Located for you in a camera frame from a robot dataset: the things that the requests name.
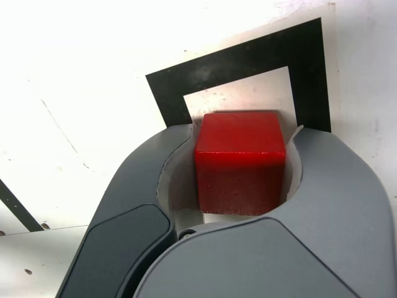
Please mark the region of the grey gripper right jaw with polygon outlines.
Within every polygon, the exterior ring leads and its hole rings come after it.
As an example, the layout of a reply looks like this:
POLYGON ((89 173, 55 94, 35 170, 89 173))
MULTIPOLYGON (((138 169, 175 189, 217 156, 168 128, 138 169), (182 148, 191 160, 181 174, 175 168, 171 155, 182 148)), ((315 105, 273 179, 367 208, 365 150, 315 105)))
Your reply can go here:
POLYGON ((286 202, 194 227, 151 265, 135 296, 395 297, 395 225, 371 167, 319 130, 298 130, 288 149, 286 202))

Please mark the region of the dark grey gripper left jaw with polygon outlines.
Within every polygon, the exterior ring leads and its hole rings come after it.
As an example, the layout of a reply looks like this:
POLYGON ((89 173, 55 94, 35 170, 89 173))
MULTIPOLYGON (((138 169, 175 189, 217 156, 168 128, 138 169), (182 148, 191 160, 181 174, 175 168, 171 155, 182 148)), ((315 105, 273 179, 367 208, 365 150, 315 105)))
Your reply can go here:
POLYGON ((132 297, 181 231, 203 223, 194 127, 169 127, 120 165, 87 228, 58 297, 132 297))

